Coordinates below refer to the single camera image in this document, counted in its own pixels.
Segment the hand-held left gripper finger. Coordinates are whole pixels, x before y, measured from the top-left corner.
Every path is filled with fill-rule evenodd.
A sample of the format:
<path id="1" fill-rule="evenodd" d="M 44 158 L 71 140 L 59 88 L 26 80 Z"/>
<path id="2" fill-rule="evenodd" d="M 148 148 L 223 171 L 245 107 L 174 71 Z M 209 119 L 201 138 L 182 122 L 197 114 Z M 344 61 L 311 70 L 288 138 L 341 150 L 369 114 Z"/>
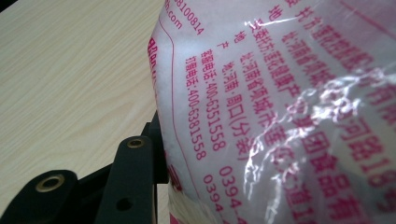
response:
<path id="1" fill-rule="evenodd" d="M 157 186 L 168 182 L 159 117 L 119 144 L 94 224 L 157 224 Z"/>

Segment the pink printed plastic bag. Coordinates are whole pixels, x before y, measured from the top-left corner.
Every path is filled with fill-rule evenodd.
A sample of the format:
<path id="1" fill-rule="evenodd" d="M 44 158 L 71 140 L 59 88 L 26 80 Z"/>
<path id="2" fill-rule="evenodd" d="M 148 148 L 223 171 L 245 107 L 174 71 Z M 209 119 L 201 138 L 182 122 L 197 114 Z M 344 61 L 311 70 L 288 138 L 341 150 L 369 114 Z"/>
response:
<path id="1" fill-rule="evenodd" d="M 396 224 L 396 0 L 164 0 L 172 224 Z"/>

